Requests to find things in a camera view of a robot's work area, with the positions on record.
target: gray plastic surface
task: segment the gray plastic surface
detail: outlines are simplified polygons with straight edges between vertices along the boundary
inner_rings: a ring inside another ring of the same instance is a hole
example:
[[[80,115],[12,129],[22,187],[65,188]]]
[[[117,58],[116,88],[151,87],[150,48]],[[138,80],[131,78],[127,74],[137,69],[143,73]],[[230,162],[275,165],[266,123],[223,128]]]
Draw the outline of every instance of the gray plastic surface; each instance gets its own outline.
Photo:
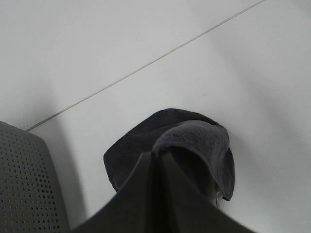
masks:
[[[0,233],[69,233],[44,141],[0,121]]]

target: dark gray towel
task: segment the dark gray towel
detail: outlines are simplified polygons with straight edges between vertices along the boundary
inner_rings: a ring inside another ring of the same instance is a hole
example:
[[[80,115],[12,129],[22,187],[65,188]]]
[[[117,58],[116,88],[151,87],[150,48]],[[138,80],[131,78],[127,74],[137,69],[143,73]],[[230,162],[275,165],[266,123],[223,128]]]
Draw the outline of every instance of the dark gray towel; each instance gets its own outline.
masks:
[[[179,109],[153,114],[104,154],[106,171],[115,190],[125,182],[142,152],[160,153],[171,148],[185,149],[197,155],[209,169],[223,198],[231,199],[234,161],[226,129],[204,115]]]

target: dark fabric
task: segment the dark fabric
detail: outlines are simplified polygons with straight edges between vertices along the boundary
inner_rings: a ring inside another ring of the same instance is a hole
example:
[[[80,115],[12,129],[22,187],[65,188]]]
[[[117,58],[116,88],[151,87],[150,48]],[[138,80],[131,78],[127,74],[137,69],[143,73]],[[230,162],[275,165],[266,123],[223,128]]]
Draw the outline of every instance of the dark fabric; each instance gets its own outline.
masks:
[[[187,149],[199,156],[222,191],[223,198],[231,199],[235,175],[226,129],[204,115],[180,109],[156,112],[104,154],[104,164],[114,189],[121,188],[142,152],[157,154],[172,147]]]

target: towel fold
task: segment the towel fold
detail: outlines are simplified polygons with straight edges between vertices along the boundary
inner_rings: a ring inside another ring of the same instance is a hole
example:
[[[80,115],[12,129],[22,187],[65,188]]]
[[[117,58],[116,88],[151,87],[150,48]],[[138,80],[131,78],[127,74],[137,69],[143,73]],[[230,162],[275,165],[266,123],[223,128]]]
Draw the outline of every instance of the towel fold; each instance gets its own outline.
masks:
[[[231,199],[235,172],[226,129],[204,115],[180,109],[156,112],[104,154],[104,164],[114,189],[118,191],[121,188],[142,152],[159,154],[172,148],[187,150],[192,156],[198,156],[219,186],[223,199]],[[191,164],[187,158],[179,163],[183,167]],[[205,177],[198,178],[198,174],[194,174],[193,179]]]

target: white floor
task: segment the white floor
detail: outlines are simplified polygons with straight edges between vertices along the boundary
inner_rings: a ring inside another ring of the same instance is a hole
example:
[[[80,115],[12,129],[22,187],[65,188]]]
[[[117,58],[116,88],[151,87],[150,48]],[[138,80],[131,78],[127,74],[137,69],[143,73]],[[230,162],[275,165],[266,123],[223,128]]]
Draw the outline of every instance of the white floor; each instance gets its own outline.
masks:
[[[48,145],[72,228],[115,194],[104,152],[175,107],[229,131],[224,212],[259,233],[311,229],[311,2],[257,2],[0,3],[0,120],[28,129],[108,87],[30,131]]]

